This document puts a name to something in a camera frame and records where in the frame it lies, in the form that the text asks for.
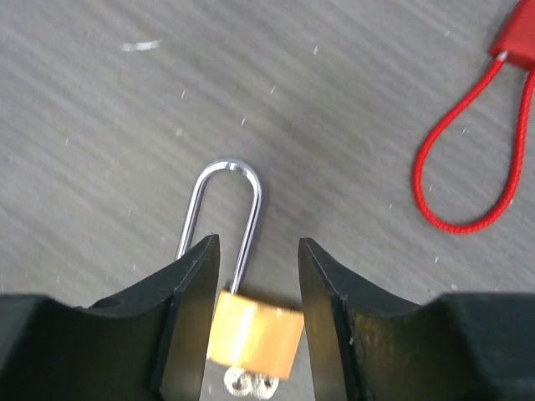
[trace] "red cord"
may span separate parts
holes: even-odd
[[[520,175],[522,173],[522,163],[526,153],[526,138],[527,138],[527,124],[529,119],[529,111],[531,107],[533,93],[535,92],[535,69],[532,70],[526,80],[526,85],[522,92],[522,99],[520,102],[520,110],[518,111],[517,134],[512,152],[511,169],[507,177],[505,189],[502,192],[498,202],[489,210],[489,212],[473,222],[466,224],[451,224],[442,220],[437,216],[425,201],[424,191],[422,188],[422,176],[424,173],[424,163],[431,148],[435,144],[442,132],[462,113],[479,94],[489,85],[489,83],[496,77],[505,61],[496,59],[491,67],[481,78],[481,80],[471,89],[465,97],[439,121],[434,129],[427,135],[422,143],[420,150],[415,158],[415,164],[412,175],[412,189],[415,195],[415,201],[420,209],[422,215],[433,226],[439,230],[450,232],[452,234],[467,235],[489,227],[496,221],[502,213],[511,204],[515,192],[518,188]]]

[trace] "padlock body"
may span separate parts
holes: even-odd
[[[288,379],[303,325],[302,312],[222,291],[207,357],[221,365]]]

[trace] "padlock shackle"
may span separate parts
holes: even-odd
[[[201,172],[191,193],[190,204],[187,208],[184,226],[182,227],[181,240],[178,244],[178,249],[176,250],[176,260],[180,259],[190,248],[206,184],[213,175],[224,170],[237,171],[242,175],[245,175],[252,186],[251,211],[249,212],[249,218],[247,220],[247,225],[245,226],[242,246],[240,247],[240,252],[237,256],[236,268],[230,287],[230,293],[235,294],[242,283],[243,275],[247,269],[247,259],[251,249],[252,236],[254,235],[257,226],[260,206],[262,205],[262,184],[260,183],[260,179],[255,170],[246,162],[232,158],[219,159],[211,162]]]

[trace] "gray laminate surface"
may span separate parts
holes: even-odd
[[[535,142],[490,230],[442,234],[410,192],[418,144],[486,67],[514,3],[5,0],[2,291],[89,305],[168,264],[196,175],[221,155],[253,164],[267,194],[251,294],[299,303],[301,236],[415,302],[532,291]],[[470,219],[499,195],[523,76],[505,67],[431,154],[425,187],[441,216]],[[207,193],[196,238],[222,235],[221,285],[249,201],[236,175]],[[203,400],[231,399],[222,372],[207,364]],[[273,399],[312,397],[303,341]]]

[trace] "padlock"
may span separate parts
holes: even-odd
[[[303,331],[303,313],[237,295],[262,204],[262,186],[250,165],[241,160],[222,159],[210,163],[201,172],[191,193],[176,258],[184,255],[191,245],[207,182],[223,170],[237,171],[247,177],[252,185],[252,206],[230,289],[222,291],[217,302],[206,357],[228,367],[288,379]]]

